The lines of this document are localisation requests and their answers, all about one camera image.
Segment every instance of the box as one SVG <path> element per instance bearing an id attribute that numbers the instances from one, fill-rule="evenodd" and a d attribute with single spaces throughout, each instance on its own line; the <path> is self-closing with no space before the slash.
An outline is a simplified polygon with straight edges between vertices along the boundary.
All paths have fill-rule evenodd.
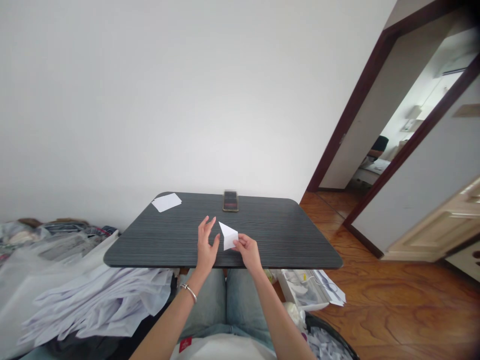
<path id="1" fill-rule="evenodd" d="M 282 269 L 278 277 L 286 301 L 294 303 L 299 310 L 306 312 L 320 310 L 330 304 L 324 286 L 318 284 L 311 270 Z"/>

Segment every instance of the wall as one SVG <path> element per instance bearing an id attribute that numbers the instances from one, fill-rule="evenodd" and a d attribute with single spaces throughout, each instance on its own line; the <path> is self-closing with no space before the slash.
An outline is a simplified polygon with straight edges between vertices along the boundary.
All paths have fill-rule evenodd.
<path id="1" fill-rule="evenodd" d="M 453 117 L 480 99 L 480 76 L 353 222 L 385 251 L 480 175 L 480 118 Z"/>
<path id="2" fill-rule="evenodd" d="M 410 139 L 414 134 L 414 132 L 401 131 L 408 121 L 407 116 L 412 108 L 420 105 L 425 109 L 433 109 L 445 95 L 445 88 L 450 89 L 462 74 L 457 72 L 435 77 L 443 64 L 436 60 L 438 57 L 434 55 L 382 130 L 380 135 L 388 138 L 388 144 L 380 156 L 381 159 L 389 159 L 392 155 L 391 152 L 399 145 L 399 142 Z"/>
<path id="3" fill-rule="evenodd" d="M 347 186 L 454 21 L 454 14 L 443 16 L 396 41 L 323 177 L 321 188 Z"/>
<path id="4" fill-rule="evenodd" d="M 432 1 L 434 0 L 397 0 L 386 21 L 384 29 L 398 23 L 400 20 L 427 6 Z"/>
<path id="5" fill-rule="evenodd" d="M 413 132 L 402 132 L 406 117 L 415 105 L 433 109 L 460 77 L 461 73 L 441 76 L 444 71 L 465 68 L 479 52 L 477 29 L 472 28 L 448 36 L 432 56 L 405 98 L 402 100 L 381 135 L 389 139 L 381 159 L 389 159 L 399 141 L 410 139 Z"/>
<path id="6" fill-rule="evenodd" d="M 0 221 L 299 202 L 394 3 L 2 1 Z"/>

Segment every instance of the paper triangle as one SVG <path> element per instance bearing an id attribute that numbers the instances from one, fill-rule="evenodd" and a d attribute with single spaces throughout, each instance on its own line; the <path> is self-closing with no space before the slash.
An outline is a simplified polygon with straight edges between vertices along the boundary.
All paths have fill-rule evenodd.
<path id="1" fill-rule="evenodd" d="M 234 240 L 239 239 L 238 231 L 220 221 L 218 223 L 220 224 L 221 232 L 223 233 L 223 251 L 234 248 Z"/>
<path id="2" fill-rule="evenodd" d="M 222 232 L 223 236 L 236 233 L 235 230 L 233 230 L 231 227 L 225 225 L 224 223 L 221 223 L 220 221 L 218 223 L 220 224 L 220 229 L 221 229 L 221 232 Z"/>

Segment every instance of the table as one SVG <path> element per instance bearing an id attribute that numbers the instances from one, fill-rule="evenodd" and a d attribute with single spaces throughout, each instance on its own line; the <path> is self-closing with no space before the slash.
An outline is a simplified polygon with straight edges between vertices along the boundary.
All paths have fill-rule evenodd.
<path id="1" fill-rule="evenodd" d="M 157 197 L 172 194 L 163 192 Z M 258 243 L 261 264 L 270 269 L 338 269 L 342 258 L 293 200 L 239 196 L 238 212 L 222 210 L 222 195 L 176 192 L 182 204 L 164 212 L 149 203 L 104 256 L 111 267 L 194 268 L 198 226 L 205 216 L 244 233 Z M 244 268 L 242 256 L 223 250 L 223 235 L 214 268 Z"/>

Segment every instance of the white plastic bag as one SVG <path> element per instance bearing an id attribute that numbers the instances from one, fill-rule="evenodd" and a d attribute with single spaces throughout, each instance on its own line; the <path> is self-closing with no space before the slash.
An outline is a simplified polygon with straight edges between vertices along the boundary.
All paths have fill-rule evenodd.
<path id="1" fill-rule="evenodd" d="M 105 252 L 117 239 L 118 231 L 76 261 L 72 257 L 45 260 L 38 255 L 38 249 L 30 247 L 17 249 L 10 256 L 0 267 L 0 360 L 33 349 L 33 341 L 22 345 L 17 341 L 23 335 L 21 324 L 39 310 L 33 305 L 34 299 L 102 265 Z"/>
<path id="2" fill-rule="evenodd" d="M 283 306 L 285 307 L 286 312 L 290 315 L 290 318 L 295 323 L 296 327 L 301 331 L 304 332 L 307 328 L 307 324 L 305 323 L 305 311 L 300 310 L 297 305 L 293 302 L 284 302 Z"/>
<path id="3" fill-rule="evenodd" d="M 61 261 L 70 256 L 88 254 L 102 242 L 100 236 L 88 236 L 85 232 L 68 232 L 51 236 L 31 245 L 30 249 L 45 260 Z"/>
<path id="4" fill-rule="evenodd" d="M 35 244 L 50 235 L 44 228 L 32 228 L 18 221 L 0 223 L 0 267 L 16 249 Z"/>

